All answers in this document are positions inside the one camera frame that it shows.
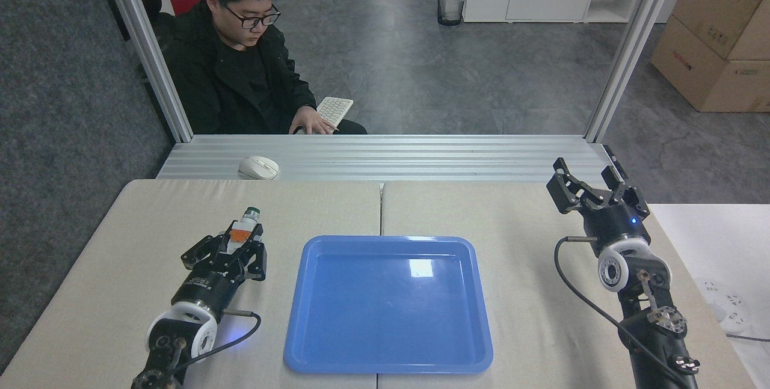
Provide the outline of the person's left hand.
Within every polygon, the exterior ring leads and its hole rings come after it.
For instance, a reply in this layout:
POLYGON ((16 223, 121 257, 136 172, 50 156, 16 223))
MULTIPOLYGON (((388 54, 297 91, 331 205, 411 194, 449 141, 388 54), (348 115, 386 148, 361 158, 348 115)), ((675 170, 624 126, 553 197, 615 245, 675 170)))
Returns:
POLYGON ((320 135, 331 135, 338 128, 330 123, 330 121, 322 118, 316 110, 311 106, 301 106, 294 118, 292 119, 291 126, 289 127, 289 134, 295 134, 297 129, 303 128, 308 135, 314 132, 320 135))

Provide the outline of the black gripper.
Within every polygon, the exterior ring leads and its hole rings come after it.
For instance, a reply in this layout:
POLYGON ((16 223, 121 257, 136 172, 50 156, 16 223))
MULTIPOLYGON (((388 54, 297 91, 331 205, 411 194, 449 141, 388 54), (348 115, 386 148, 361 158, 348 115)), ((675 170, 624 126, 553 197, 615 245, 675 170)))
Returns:
POLYGON ((600 173, 611 192, 610 206, 601 206, 607 203, 607 191, 595 189, 575 178, 563 157, 556 159, 553 164, 555 173, 546 185, 560 213, 580 210, 588 201, 600 206, 595 209, 588 206, 585 208, 585 233, 597 239, 591 245, 596 257, 605 248, 622 239, 640 237, 647 244, 651 243, 651 236, 643 225, 650 211, 641 190, 628 181, 627 173, 610 146, 602 145, 602 148, 611 163, 600 173))
POLYGON ((262 243, 262 224, 251 231, 245 227, 231 228, 231 254, 228 254, 229 233, 204 236, 181 255, 185 269, 191 273, 171 298, 171 304, 180 302, 206 308, 215 318, 221 318, 241 282, 247 279, 266 279, 266 247, 262 243), (214 269, 212 265, 231 264, 239 273, 214 269))

